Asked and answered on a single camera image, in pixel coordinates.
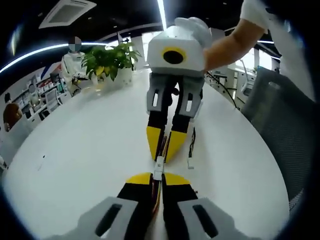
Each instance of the ceiling light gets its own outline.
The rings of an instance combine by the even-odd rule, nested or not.
[[[167,22],[166,22],[164,0],[157,0],[157,1],[158,1],[158,7],[159,7],[159,11],[160,11],[160,16],[161,16],[162,28],[163,28],[163,30],[166,30],[167,29]]]
[[[280,60],[280,58],[279,58],[279,57],[275,57],[275,56],[270,56],[270,57],[272,57],[273,59]]]
[[[108,45],[108,43],[103,43],[103,42],[82,42],[82,45],[92,45],[92,46],[106,46]],[[58,44],[58,45],[53,45],[53,46],[47,46],[32,52],[29,52],[23,56],[18,57],[17,59],[13,60],[12,62],[10,62],[9,64],[7,64],[6,66],[4,66],[1,70],[0,73],[2,73],[4,70],[10,68],[11,66],[13,66],[14,64],[20,62],[23,59],[26,59],[27,57],[30,57],[32,55],[47,51],[47,50],[51,50],[51,49],[57,49],[57,48],[64,48],[64,47],[68,47],[69,44],[68,43],[63,43],[63,44]]]
[[[261,44],[275,44],[273,41],[262,41],[262,40],[259,40],[258,43],[261,43]]]

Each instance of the ceiling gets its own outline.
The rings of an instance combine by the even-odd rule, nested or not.
[[[91,0],[97,6],[71,25],[39,29],[40,23],[57,2],[58,0],[28,0],[4,3],[3,9],[13,11],[0,15],[4,26],[0,38],[0,69],[26,53],[67,43],[74,36],[83,42],[97,41],[115,31],[161,22],[157,0]],[[221,30],[237,25],[242,2],[243,0],[163,0],[167,23],[172,23],[176,17],[198,17],[209,27]],[[131,36],[160,29],[160,26],[138,29],[132,31]],[[271,40],[271,37],[264,35],[263,40]],[[272,45],[269,44],[268,47],[278,53]],[[65,48],[49,50],[8,68],[0,73],[0,92],[26,74],[58,62],[65,53]]]

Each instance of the black wire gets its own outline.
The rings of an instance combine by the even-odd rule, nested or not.
[[[192,140],[189,147],[189,158],[192,158],[192,152],[194,151],[195,141],[196,141],[196,127],[193,127]]]
[[[220,84],[220,85],[224,88],[224,90],[228,93],[229,97],[231,98],[231,100],[232,100],[235,108],[236,108],[236,109],[239,109],[239,108],[237,107],[237,104],[236,104],[235,100],[233,99],[233,97],[231,96],[230,92],[228,91],[228,89],[227,89],[224,85],[222,85],[222,83],[217,79],[217,77],[212,76],[211,73],[208,72],[208,71],[207,71],[206,73],[207,73],[213,80],[215,80],[218,84]]]

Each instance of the round table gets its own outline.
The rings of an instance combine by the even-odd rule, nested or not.
[[[133,86],[70,99],[26,139],[3,179],[6,195],[29,231],[40,239],[63,235],[79,217],[129,177],[153,173],[146,127],[150,70],[133,73]],[[169,109],[171,129],[174,105]],[[249,237],[271,239],[289,217],[286,186],[267,145],[240,111],[207,84],[195,123],[194,169],[183,148],[164,167],[184,176],[198,197],[207,197],[233,217]],[[151,239],[166,239],[162,205]]]

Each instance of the black circular eye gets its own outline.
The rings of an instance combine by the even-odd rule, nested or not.
[[[183,62],[184,57],[177,51],[166,51],[163,54],[163,59],[170,64],[180,64]]]

